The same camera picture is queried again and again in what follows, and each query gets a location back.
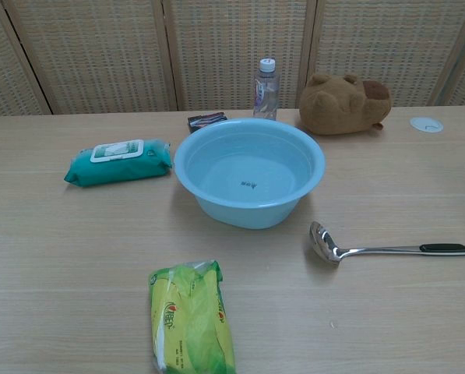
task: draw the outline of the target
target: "brown plush toy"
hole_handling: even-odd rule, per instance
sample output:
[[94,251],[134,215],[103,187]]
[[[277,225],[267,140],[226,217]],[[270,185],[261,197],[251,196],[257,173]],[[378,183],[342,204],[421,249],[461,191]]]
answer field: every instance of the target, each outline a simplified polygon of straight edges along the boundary
[[343,78],[314,74],[300,98],[303,124],[319,135],[382,129],[381,121],[392,107],[388,89],[356,75]]

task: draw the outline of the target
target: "table surface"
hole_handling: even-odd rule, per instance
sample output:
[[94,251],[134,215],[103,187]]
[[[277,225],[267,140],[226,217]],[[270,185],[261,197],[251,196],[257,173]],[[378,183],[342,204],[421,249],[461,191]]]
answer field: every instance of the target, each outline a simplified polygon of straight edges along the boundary
[[[239,373],[465,373],[465,257],[336,268],[308,245],[312,220],[342,247],[465,244],[465,107],[394,108],[381,132],[318,136],[324,179],[268,230],[212,220],[174,174],[63,181],[98,143],[159,137],[174,151],[194,114],[0,118],[0,374],[156,372],[147,276],[200,259],[224,272]],[[423,115],[445,129],[409,125]]]

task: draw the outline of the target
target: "water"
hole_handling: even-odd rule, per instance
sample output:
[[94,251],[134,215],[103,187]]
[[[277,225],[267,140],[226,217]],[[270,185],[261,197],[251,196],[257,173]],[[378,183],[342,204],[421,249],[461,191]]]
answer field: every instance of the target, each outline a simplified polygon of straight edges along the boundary
[[259,70],[255,74],[255,107],[253,117],[276,119],[279,107],[280,75]]

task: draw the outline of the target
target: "light blue basin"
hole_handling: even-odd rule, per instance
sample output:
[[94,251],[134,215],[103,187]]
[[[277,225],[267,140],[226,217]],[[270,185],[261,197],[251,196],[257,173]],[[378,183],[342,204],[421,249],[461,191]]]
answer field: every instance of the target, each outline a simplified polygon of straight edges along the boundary
[[242,228],[269,228],[284,220],[319,183],[325,163],[310,136],[259,118],[200,129],[174,159],[178,179],[202,209]]

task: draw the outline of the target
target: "white round object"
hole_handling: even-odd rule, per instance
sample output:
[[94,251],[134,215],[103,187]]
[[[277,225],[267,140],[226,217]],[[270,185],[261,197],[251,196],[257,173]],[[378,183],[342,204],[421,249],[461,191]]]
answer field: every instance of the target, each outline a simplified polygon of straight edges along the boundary
[[276,69],[276,60],[273,58],[262,58],[260,60],[260,71],[274,72]]
[[414,117],[410,119],[410,124],[419,131],[440,132],[443,130],[443,124],[434,118]]

